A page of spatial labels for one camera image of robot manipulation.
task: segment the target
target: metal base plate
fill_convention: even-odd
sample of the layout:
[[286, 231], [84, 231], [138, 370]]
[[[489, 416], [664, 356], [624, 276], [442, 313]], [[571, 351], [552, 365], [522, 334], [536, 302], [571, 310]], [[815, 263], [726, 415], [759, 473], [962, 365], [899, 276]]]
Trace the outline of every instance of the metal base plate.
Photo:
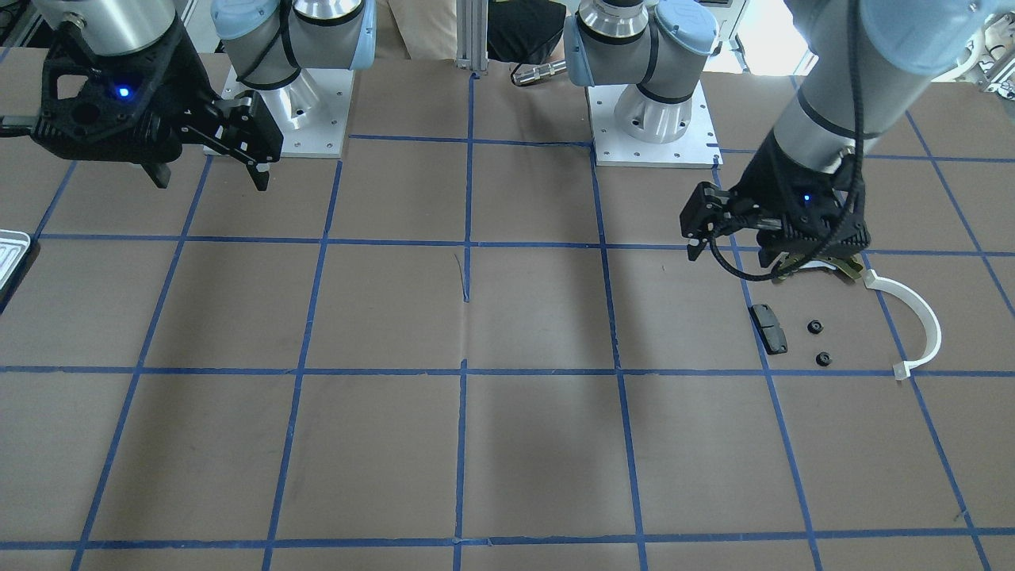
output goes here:
[[[352, 103], [352, 80], [355, 72], [348, 69], [308, 69], [321, 87], [321, 98], [328, 103], [326, 115], [331, 119], [319, 121], [294, 130], [287, 121], [278, 121], [284, 140], [282, 156], [302, 158], [341, 158], [345, 145], [345, 135], [349, 121], [349, 105]], [[248, 89], [236, 82], [236, 71], [229, 68], [222, 96], [232, 98]]]
[[720, 164], [723, 163], [716, 128], [713, 127], [708, 103], [704, 100], [704, 90], [700, 83], [694, 88], [692, 95], [694, 112], [687, 131], [679, 139], [665, 144], [635, 139], [617, 125], [613, 108], [625, 87], [627, 85], [597, 85], [588, 88], [597, 164], [712, 168], [717, 160]]

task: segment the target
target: blue tape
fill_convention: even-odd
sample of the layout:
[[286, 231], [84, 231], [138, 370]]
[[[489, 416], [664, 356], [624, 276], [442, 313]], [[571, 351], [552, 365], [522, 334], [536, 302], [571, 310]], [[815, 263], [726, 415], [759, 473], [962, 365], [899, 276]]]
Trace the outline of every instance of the blue tape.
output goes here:
[[[39, 236], [42, 235], [43, 229], [46, 224], [50, 221], [50, 217], [53, 215], [53, 211], [57, 207], [57, 203], [60, 202], [60, 198], [63, 196], [64, 190], [67, 189], [67, 183], [70, 182], [71, 175], [74, 173], [74, 168], [77, 167], [77, 161], [73, 161], [67, 166], [67, 172], [64, 174], [63, 180], [60, 182], [60, 186], [57, 187], [56, 193], [53, 195], [53, 200], [50, 201], [49, 206], [46, 208], [46, 212], [43, 214], [43, 218], [39, 221], [39, 225], [36, 227], [36, 231], [31, 234], [31, 240], [38, 241]], [[0, 298], [0, 314], [7, 309], [7, 305], [14, 298], [14, 291], [17, 289], [17, 284], [24, 279], [25, 274], [28, 271], [28, 264], [21, 264], [19, 268], [9, 277], [10, 287], [7, 288], [7, 292], [4, 293], [3, 297]]]
[[[712, 167], [712, 177], [716, 186], [722, 188], [719, 180], [719, 160], [717, 159]], [[737, 269], [744, 270], [744, 265], [740, 259], [740, 247], [737, 244], [735, 235], [730, 235], [730, 243], [733, 246], [733, 258], [737, 264]], [[747, 288], [747, 281], [740, 280], [740, 289], [744, 295], [744, 302], [747, 307], [754, 303], [751, 301], [751, 292]], [[783, 447], [786, 448], [786, 457], [790, 463], [790, 473], [793, 475], [793, 485], [797, 489], [797, 499], [800, 502], [800, 513], [804, 520], [804, 528], [807, 531], [807, 543], [811, 548], [811, 558], [814, 560], [815, 571], [822, 571], [821, 554], [818, 551], [817, 539], [814, 536], [814, 524], [811, 521], [811, 511], [807, 505], [807, 495], [804, 493], [804, 482], [800, 477], [800, 468], [797, 466], [797, 457], [793, 452], [793, 442], [790, 440], [790, 430], [786, 425], [786, 418], [783, 416], [783, 405], [779, 400], [779, 390], [775, 388], [775, 380], [768, 367], [768, 357], [764, 351], [764, 345], [756, 329], [752, 329], [754, 334], [754, 344], [757, 346], [758, 358], [761, 360], [761, 368], [764, 371], [765, 383], [768, 385], [768, 397], [771, 399], [771, 406], [775, 412], [775, 420], [779, 423], [779, 432], [783, 437]]]
[[[982, 537], [1015, 537], [1015, 527], [977, 527]], [[877, 538], [964, 538], [970, 530], [965, 527], [928, 527], [899, 529], [831, 529], [815, 531], [822, 541], [857, 540]], [[803, 531], [749, 531], [743, 533], [654, 533], [645, 536], [647, 544], [709, 544], [740, 542], [786, 542], [806, 540]], [[449, 548], [454, 546], [546, 546], [546, 545], [609, 545], [636, 544], [633, 534], [613, 534], [595, 537], [551, 536], [531, 538], [526, 536], [491, 538], [357, 538], [357, 539], [306, 539], [276, 540], [274, 549], [358, 549], [358, 548]], [[110, 550], [230, 550], [262, 549], [268, 545], [264, 540], [143, 540], [143, 541], [101, 541], [88, 542], [86, 551]], [[0, 542], [0, 552], [4, 551], [73, 551], [78, 542]]]
[[468, 389], [469, 362], [462, 360], [458, 389], [458, 447], [455, 461], [455, 551], [452, 556], [454, 571], [462, 569], [462, 526], [465, 510], [465, 421]]
[[462, 268], [462, 299], [469, 303], [472, 298], [472, 172], [475, 155], [476, 132], [476, 80], [479, 74], [469, 75], [469, 127], [468, 147], [465, 158], [465, 261]]
[[299, 415], [299, 398], [302, 394], [303, 376], [307, 369], [307, 354], [311, 348], [311, 338], [314, 334], [314, 318], [317, 314], [318, 295], [321, 292], [321, 278], [324, 274], [325, 260], [328, 255], [328, 234], [331, 232], [332, 221], [335, 218], [335, 204], [338, 202], [338, 189], [342, 180], [342, 161], [335, 165], [335, 176], [331, 187], [331, 199], [328, 202], [328, 213], [325, 216], [324, 230], [321, 232], [320, 249], [317, 267], [314, 270], [314, 284], [311, 287], [311, 299], [307, 307], [307, 323], [303, 328], [303, 342], [299, 348], [299, 360], [296, 368], [296, 378], [292, 385], [292, 404], [289, 409], [288, 428], [285, 431], [285, 443], [282, 447], [282, 461], [278, 469], [278, 483], [275, 486], [275, 499], [271, 508], [271, 520], [268, 523], [267, 545], [264, 548], [264, 559], [261, 564], [263, 571], [271, 569], [271, 559], [275, 538], [278, 533], [278, 519], [282, 512], [282, 499], [285, 496], [285, 481], [289, 473], [289, 458], [292, 456], [292, 440], [296, 432], [296, 419]]
[[[39, 236], [42, 239], [94, 239], [94, 240], [118, 240], [118, 241], [176, 241], [180, 239], [178, 235], [164, 234], [136, 234], [136, 233], [61, 233], [44, 231]], [[250, 243], [318, 243], [317, 237], [285, 237], [285, 236], [257, 236], [257, 235], [188, 235], [185, 241], [210, 241], [210, 242], [250, 242]], [[422, 246], [465, 246], [471, 247], [561, 247], [561, 248], [583, 248], [593, 249], [599, 247], [599, 243], [591, 241], [495, 241], [495, 240], [455, 240], [455, 239], [386, 239], [374, 237], [329, 237], [329, 243], [342, 243], [352, 245], [422, 245]], [[684, 243], [607, 243], [608, 249], [686, 249]], [[720, 245], [724, 252], [732, 252], [731, 245]], [[741, 252], [757, 252], [757, 245], [740, 245]], [[868, 254], [882, 256], [955, 256], [978, 258], [987, 256], [989, 258], [1012, 258], [1015, 252], [1002, 251], [962, 251], [962, 249], [901, 249], [901, 248], [878, 248], [868, 247]]]
[[[872, 268], [870, 258], [866, 253], [862, 254], [864, 263], [868, 268]], [[895, 327], [895, 320], [891, 316], [891, 311], [888, 309], [888, 305], [885, 303], [884, 296], [881, 292], [876, 292], [878, 296], [878, 303], [881, 305], [881, 312], [885, 317], [885, 322], [888, 324], [888, 330], [891, 332], [892, 340], [895, 343], [895, 349], [898, 351], [899, 357], [905, 361], [905, 347], [902, 345], [902, 339], [898, 335], [898, 329]], [[969, 510], [966, 508], [965, 499], [962, 497], [962, 492], [959, 490], [958, 482], [955, 480], [955, 475], [951, 470], [951, 465], [948, 462], [948, 456], [945, 455], [944, 447], [941, 445], [941, 439], [938, 437], [937, 429], [934, 428], [934, 421], [931, 419], [931, 412], [927, 408], [927, 404], [924, 401], [923, 392], [920, 390], [920, 386], [917, 384], [917, 378], [910, 376], [909, 384], [912, 387], [912, 392], [917, 398], [917, 404], [920, 406], [920, 412], [924, 416], [924, 422], [927, 424], [927, 430], [931, 433], [931, 439], [934, 441], [934, 447], [938, 452], [938, 457], [941, 460], [941, 466], [944, 468], [945, 475], [948, 477], [948, 484], [951, 486], [952, 494], [955, 496], [955, 502], [958, 504], [959, 512], [962, 514], [965, 520], [965, 526], [968, 530], [970, 537], [972, 538], [973, 547], [976, 549], [976, 555], [979, 556], [979, 562], [984, 566], [984, 571], [991, 571], [991, 564], [987, 560], [987, 553], [984, 551], [983, 543], [979, 541], [979, 537], [976, 534], [975, 525], [972, 522], [972, 517], [969, 515]]]
[[[0, 366], [0, 374], [4, 373], [76, 373], [97, 375], [121, 375], [136, 371], [134, 367], [89, 367], [89, 366], [44, 366], [44, 365], [4, 365]], [[282, 376], [294, 375], [296, 369], [244, 369], [206, 368], [206, 367], [142, 367], [142, 375], [241, 375], [241, 376]], [[660, 377], [745, 377], [763, 376], [763, 369], [621, 369], [625, 376]], [[304, 375], [315, 376], [457, 376], [459, 369], [314, 369], [306, 368]], [[469, 369], [470, 375], [488, 377], [560, 377], [560, 376], [613, 376], [616, 369]], [[892, 376], [890, 370], [879, 369], [768, 369], [773, 377], [884, 377]], [[967, 378], [1010, 378], [1015, 377], [1015, 371], [924, 371], [916, 370], [918, 377], [967, 377]]]
[[[912, 118], [912, 115], [906, 111], [906, 119], [909, 120], [909, 125], [912, 126], [912, 130], [917, 133], [917, 138], [920, 139], [920, 144], [924, 147], [924, 151], [927, 156], [931, 158], [931, 164], [934, 165], [934, 171], [937, 172], [938, 179], [941, 180], [941, 186], [944, 187], [945, 192], [948, 194], [948, 200], [951, 201], [952, 206], [955, 208], [955, 213], [958, 214], [960, 220], [962, 220], [962, 226], [965, 227], [966, 233], [969, 234], [969, 239], [972, 240], [973, 246], [982, 255], [984, 253], [984, 247], [979, 243], [979, 239], [976, 238], [975, 232], [972, 231], [972, 226], [969, 224], [969, 220], [965, 217], [965, 213], [962, 211], [962, 207], [958, 203], [958, 199], [955, 198], [955, 193], [952, 192], [951, 186], [945, 179], [944, 172], [941, 171], [941, 165], [934, 154], [931, 152], [930, 145], [927, 144], [927, 140], [924, 139], [924, 134], [920, 131], [920, 127], [917, 126], [917, 121]], [[1008, 313], [1015, 318], [1015, 306], [1012, 305], [1011, 298], [1008, 297], [1008, 293], [1005, 291], [1004, 285], [1002, 285], [1001, 280], [998, 278], [998, 274], [994, 271], [994, 266], [991, 264], [991, 260], [987, 256], [983, 256], [984, 265], [987, 266], [987, 272], [991, 274], [991, 279], [994, 281], [994, 287], [997, 288], [998, 293], [1001, 295], [1001, 299], [1005, 302], [1005, 306], [1008, 308]]]
[[613, 285], [610, 281], [610, 257], [606, 247], [606, 224], [603, 219], [603, 202], [596, 175], [596, 149], [589, 149], [592, 171], [592, 194], [596, 204], [596, 227], [599, 231], [599, 254], [603, 263], [603, 283], [606, 288], [606, 312], [610, 322], [610, 345], [613, 349], [613, 368], [617, 377], [617, 395], [620, 399], [620, 419], [624, 427], [624, 448], [627, 455], [627, 478], [630, 481], [631, 506], [634, 515], [634, 537], [637, 543], [638, 563], [641, 571], [649, 571], [649, 554], [645, 547], [645, 525], [641, 520], [641, 497], [637, 484], [637, 467], [634, 462], [634, 441], [631, 436], [630, 411], [627, 407], [627, 383], [620, 363], [620, 344], [617, 339], [617, 320], [613, 305]]
[[413, 142], [455, 142], [467, 143], [469, 139], [460, 137], [415, 137], [411, 135], [349, 135], [350, 139], [364, 139], [371, 141], [413, 141]]
[[[170, 294], [170, 285], [173, 283], [173, 276], [176, 275], [177, 267], [180, 265], [180, 256], [183, 254], [184, 244], [186, 241], [183, 239], [190, 231], [191, 222], [194, 221], [194, 213], [197, 212], [197, 205], [201, 201], [201, 194], [204, 192], [204, 185], [208, 180], [208, 170], [211, 168], [211, 157], [209, 156], [205, 159], [204, 170], [201, 172], [201, 180], [198, 182], [197, 190], [194, 192], [194, 199], [191, 200], [190, 209], [187, 211], [187, 218], [184, 221], [184, 227], [180, 231], [181, 238], [177, 241], [177, 248], [173, 254], [173, 260], [170, 262], [170, 268], [165, 273], [165, 279], [162, 281], [162, 290], [158, 294], [158, 301], [155, 303], [155, 310], [152, 313], [151, 320], [148, 323], [148, 331], [144, 336], [144, 343], [141, 345], [141, 353], [137, 358], [137, 365], [134, 368], [134, 374], [131, 377], [130, 385], [127, 387], [127, 395], [124, 397], [123, 407], [120, 409], [120, 417], [117, 420], [116, 430], [113, 432], [113, 439], [110, 442], [109, 451], [106, 454], [106, 462], [103, 465], [103, 472], [98, 477], [98, 484], [95, 486], [95, 493], [91, 498], [91, 506], [88, 508], [88, 515], [84, 520], [84, 528], [81, 530], [81, 539], [78, 543], [77, 550], [74, 553], [74, 559], [71, 562], [71, 571], [78, 571], [81, 568], [81, 558], [84, 557], [84, 550], [88, 543], [88, 539], [91, 536], [91, 528], [95, 523], [95, 517], [98, 515], [98, 506], [103, 502], [103, 494], [106, 492], [106, 485], [110, 479], [110, 473], [113, 470], [113, 461], [116, 459], [117, 450], [120, 447], [120, 439], [123, 436], [124, 427], [127, 424], [127, 416], [130, 413], [131, 404], [134, 402], [134, 395], [137, 392], [138, 381], [141, 378], [141, 369], [144, 367], [144, 361], [148, 357], [148, 351], [151, 349], [151, 342], [155, 336], [155, 329], [158, 327], [158, 320], [161, 317], [162, 309], [165, 307], [165, 299]], [[70, 172], [68, 171], [65, 180], [70, 177]]]

